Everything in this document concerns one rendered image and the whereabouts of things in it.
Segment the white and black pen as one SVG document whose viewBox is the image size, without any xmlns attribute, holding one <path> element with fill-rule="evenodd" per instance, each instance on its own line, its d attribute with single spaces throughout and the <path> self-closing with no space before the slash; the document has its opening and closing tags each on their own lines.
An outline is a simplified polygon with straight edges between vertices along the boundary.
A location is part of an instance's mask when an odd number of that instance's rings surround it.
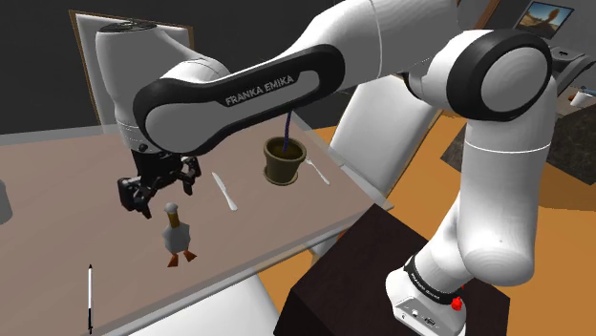
<svg viewBox="0 0 596 336">
<path fill-rule="evenodd" d="M 93 335 L 94 329 L 94 314 L 93 314 L 93 265 L 89 264 L 88 266 L 88 283 L 87 283 L 87 294 L 88 294 L 88 301 L 87 301 L 87 328 L 88 334 L 90 336 Z"/>
</svg>

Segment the white fork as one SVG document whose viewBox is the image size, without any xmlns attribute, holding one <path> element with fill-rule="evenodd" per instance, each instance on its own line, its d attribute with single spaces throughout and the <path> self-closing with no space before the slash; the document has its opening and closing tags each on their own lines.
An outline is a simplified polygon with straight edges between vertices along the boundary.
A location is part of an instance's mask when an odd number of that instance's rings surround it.
<svg viewBox="0 0 596 336">
<path fill-rule="evenodd" d="M 306 157 L 305 163 L 308 164 L 309 166 L 311 166 L 315 170 L 315 172 L 318 174 L 320 179 L 322 181 L 324 181 L 328 186 L 330 186 L 330 181 L 322 174 L 322 172 L 318 169 L 318 167 L 314 164 L 314 162 L 309 157 Z"/>
</svg>

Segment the dark robot stand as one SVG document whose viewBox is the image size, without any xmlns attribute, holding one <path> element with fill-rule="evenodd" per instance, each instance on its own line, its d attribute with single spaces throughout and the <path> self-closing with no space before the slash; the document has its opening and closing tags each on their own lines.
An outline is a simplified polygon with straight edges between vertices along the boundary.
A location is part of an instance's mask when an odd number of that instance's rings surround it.
<svg viewBox="0 0 596 336">
<path fill-rule="evenodd" d="M 445 324 L 420 304 L 395 315 L 385 287 L 425 242 L 372 205 L 290 290 L 274 336 L 438 336 Z"/>
</svg>

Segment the grey round object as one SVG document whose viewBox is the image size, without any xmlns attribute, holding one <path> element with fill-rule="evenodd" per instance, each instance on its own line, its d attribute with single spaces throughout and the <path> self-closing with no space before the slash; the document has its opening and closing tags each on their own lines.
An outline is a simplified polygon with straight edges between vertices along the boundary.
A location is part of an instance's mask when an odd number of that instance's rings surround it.
<svg viewBox="0 0 596 336">
<path fill-rule="evenodd" d="M 12 218 L 13 212 L 8 196 L 6 183 L 0 179 L 0 224 L 4 224 Z"/>
</svg>

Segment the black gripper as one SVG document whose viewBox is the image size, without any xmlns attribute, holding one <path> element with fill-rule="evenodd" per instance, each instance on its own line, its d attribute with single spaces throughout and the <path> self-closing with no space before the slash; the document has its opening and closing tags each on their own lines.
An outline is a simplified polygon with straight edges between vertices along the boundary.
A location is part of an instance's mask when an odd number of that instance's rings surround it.
<svg viewBox="0 0 596 336">
<path fill-rule="evenodd" d="M 182 157 L 170 152 L 144 154 L 132 151 L 132 155 L 138 176 L 117 180 L 119 200 L 127 211 L 137 211 L 146 219 L 151 219 L 149 201 L 155 195 L 155 189 L 164 188 L 177 180 L 182 181 L 186 195 L 193 195 L 193 185 L 202 174 L 196 157 Z M 183 166 L 187 168 L 186 172 L 183 172 Z"/>
</svg>

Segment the white goose figure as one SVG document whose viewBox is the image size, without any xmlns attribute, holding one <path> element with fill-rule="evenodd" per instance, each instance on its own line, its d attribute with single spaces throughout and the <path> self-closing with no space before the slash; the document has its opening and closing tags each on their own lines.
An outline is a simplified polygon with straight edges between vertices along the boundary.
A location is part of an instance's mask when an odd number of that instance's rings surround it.
<svg viewBox="0 0 596 336">
<path fill-rule="evenodd" d="M 171 254 L 168 267 L 176 267 L 179 264 L 179 254 L 182 253 L 188 262 L 193 261 L 196 255 L 189 250 L 191 242 L 190 226 L 182 222 L 178 214 L 178 205 L 168 202 L 164 211 L 169 219 L 169 224 L 162 232 L 164 246 Z"/>
</svg>

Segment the white chair with wooden frame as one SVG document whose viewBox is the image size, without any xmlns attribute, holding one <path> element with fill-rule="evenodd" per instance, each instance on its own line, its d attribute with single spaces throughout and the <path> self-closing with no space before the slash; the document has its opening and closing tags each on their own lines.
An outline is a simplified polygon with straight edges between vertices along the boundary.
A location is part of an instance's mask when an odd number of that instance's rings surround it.
<svg viewBox="0 0 596 336">
<path fill-rule="evenodd" d="M 69 10 L 77 46 L 84 67 L 89 95 L 101 126 L 116 124 L 114 103 L 101 77 L 96 56 L 96 33 L 109 24 L 135 21 L 135 18 Z"/>
</svg>

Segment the dark speckled rug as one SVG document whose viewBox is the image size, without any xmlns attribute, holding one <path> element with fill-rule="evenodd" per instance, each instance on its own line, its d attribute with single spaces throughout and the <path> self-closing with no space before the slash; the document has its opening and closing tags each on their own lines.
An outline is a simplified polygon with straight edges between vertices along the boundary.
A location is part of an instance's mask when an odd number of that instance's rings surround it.
<svg viewBox="0 0 596 336">
<path fill-rule="evenodd" d="M 596 104 L 557 119 L 547 162 L 587 185 L 596 183 Z"/>
</svg>

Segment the framed desert picture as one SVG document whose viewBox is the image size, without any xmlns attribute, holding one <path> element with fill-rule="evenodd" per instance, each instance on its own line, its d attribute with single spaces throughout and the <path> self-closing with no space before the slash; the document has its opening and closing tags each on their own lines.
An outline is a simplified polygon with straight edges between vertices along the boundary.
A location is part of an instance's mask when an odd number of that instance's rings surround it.
<svg viewBox="0 0 596 336">
<path fill-rule="evenodd" d="M 522 12 L 514 28 L 550 40 L 574 11 L 569 7 L 532 0 Z"/>
</svg>

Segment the white knife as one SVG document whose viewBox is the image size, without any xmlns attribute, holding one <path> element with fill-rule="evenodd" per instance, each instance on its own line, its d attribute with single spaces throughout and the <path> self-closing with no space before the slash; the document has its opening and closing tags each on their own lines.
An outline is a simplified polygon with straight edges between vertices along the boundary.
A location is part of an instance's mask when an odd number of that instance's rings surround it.
<svg viewBox="0 0 596 336">
<path fill-rule="evenodd" d="M 224 185 L 224 182 L 222 181 L 222 179 L 219 177 L 219 175 L 215 172 L 212 172 L 212 177 L 213 179 L 216 181 L 216 183 L 218 184 L 218 187 L 220 188 L 221 192 L 223 193 L 223 196 L 228 204 L 228 207 L 231 211 L 237 211 L 238 210 L 238 206 L 236 205 L 236 203 L 233 201 L 233 199 L 228 195 L 226 187 Z"/>
</svg>

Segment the brown dining table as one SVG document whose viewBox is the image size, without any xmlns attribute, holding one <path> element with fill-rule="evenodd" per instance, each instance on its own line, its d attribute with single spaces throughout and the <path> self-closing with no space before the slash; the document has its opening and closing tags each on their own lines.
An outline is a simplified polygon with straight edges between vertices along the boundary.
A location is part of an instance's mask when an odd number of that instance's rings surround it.
<svg viewBox="0 0 596 336">
<path fill-rule="evenodd" d="M 151 219 L 120 205 L 117 180 L 136 168 L 117 134 L 0 146 L 13 212 L 0 224 L 0 336 L 89 335 L 89 264 L 93 335 L 134 332 L 354 223 L 373 199 L 300 118 L 291 119 L 289 136 L 330 186 L 305 162 L 288 186 L 265 178 L 265 141 L 282 137 L 285 121 L 243 130 L 201 156 L 193 195 L 179 183 L 158 191 Z M 161 235 L 168 202 L 190 226 L 196 255 L 188 262 L 180 253 L 176 267 L 168 267 Z"/>
</svg>

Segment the olive plant pot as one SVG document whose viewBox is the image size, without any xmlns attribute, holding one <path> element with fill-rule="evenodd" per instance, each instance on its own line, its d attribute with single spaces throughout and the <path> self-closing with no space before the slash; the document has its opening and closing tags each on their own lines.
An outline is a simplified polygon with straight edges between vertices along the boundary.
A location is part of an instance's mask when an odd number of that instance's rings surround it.
<svg viewBox="0 0 596 336">
<path fill-rule="evenodd" d="M 272 184 L 288 186 L 298 178 L 299 166 L 306 160 L 307 149 L 302 142 L 289 136 L 292 112 L 287 113 L 283 136 L 265 141 L 265 178 Z"/>
</svg>

